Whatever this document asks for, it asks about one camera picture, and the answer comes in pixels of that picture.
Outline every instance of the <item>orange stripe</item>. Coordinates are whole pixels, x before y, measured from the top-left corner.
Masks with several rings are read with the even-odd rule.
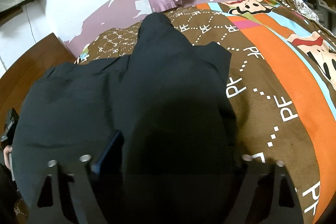
[[[237,21],[245,21],[245,20],[249,20],[249,19],[247,19],[247,18],[245,18],[245,17],[230,17],[230,16],[228,16],[227,18],[228,18],[229,21],[231,21],[231,22],[237,22]]]
[[[262,53],[287,91],[313,143],[320,169],[320,199],[315,223],[336,191],[335,119],[309,69],[281,39],[264,26],[241,32]]]
[[[198,9],[211,10],[209,4],[207,4],[207,3],[197,4],[196,7],[197,7]]]
[[[259,20],[262,24],[270,27],[272,30],[283,36],[284,38],[290,37],[290,35],[294,34],[294,32],[284,26],[281,26],[278,22],[276,22],[272,17],[266,14],[257,14],[254,15],[254,18]]]

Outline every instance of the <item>purple wall paint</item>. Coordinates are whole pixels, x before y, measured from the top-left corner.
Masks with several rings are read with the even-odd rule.
[[[98,8],[83,22],[82,32],[65,45],[74,56],[79,56],[83,48],[97,38],[102,32],[112,28],[127,28],[130,25],[141,21],[146,15],[139,15],[135,7],[137,0],[114,0],[110,7],[109,1]],[[213,2],[223,2],[228,0],[213,0]],[[210,0],[182,0],[183,6],[207,3]]]

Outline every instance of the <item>wooden headboard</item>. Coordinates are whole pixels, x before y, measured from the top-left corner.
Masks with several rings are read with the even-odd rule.
[[[20,113],[31,85],[50,67],[75,60],[54,33],[26,51],[0,78],[0,135],[7,111]]]

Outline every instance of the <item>electrical cord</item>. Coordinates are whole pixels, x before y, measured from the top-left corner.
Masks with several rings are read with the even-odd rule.
[[[36,44],[36,40],[35,40],[35,37],[34,37],[34,34],[33,34],[32,25],[31,25],[30,20],[29,20],[29,15],[28,15],[28,11],[27,11],[27,4],[25,5],[25,7],[26,7],[26,14],[27,14],[27,17],[28,17],[28,22],[29,22],[29,25],[30,25],[31,35],[33,36],[33,39],[34,39],[35,44]]]
[[[2,64],[3,68],[5,69],[5,71],[7,71],[6,65],[5,65],[5,63],[3,62],[1,56],[0,56],[0,63]]]

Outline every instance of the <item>crumpled cloth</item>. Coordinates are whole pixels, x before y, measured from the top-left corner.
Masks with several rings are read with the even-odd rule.
[[[309,19],[319,22],[319,17],[317,16],[316,13],[312,9],[310,9],[306,3],[304,3],[303,0],[292,0],[297,12],[299,12],[302,15],[305,15]]]

